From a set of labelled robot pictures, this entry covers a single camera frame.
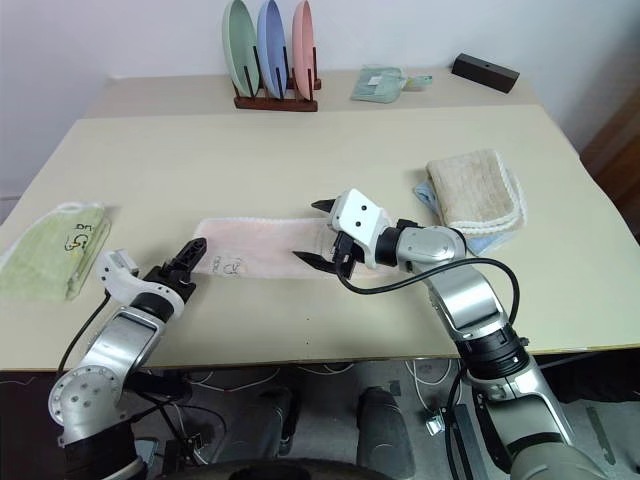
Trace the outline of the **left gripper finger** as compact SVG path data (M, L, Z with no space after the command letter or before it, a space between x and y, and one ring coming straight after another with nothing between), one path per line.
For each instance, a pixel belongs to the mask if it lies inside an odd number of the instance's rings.
M190 240L174 257L174 269L191 273L204 257L206 251L207 240L205 238Z
M195 238L184 247L167 264L169 271L192 272L201 260L201 239Z

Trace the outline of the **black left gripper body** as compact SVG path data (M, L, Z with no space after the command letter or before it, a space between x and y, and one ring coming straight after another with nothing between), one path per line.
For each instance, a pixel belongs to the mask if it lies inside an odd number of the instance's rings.
M171 267L169 264L153 267L144 277L144 281L158 283L176 292L183 301L188 301L196 289L187 270Z

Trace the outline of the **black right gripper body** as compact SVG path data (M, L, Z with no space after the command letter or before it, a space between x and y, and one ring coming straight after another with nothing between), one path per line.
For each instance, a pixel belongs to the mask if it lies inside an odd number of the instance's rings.
M336 274L350 278L358 263L362 262L362 248L345 232L339 232L333 244L332 262Z

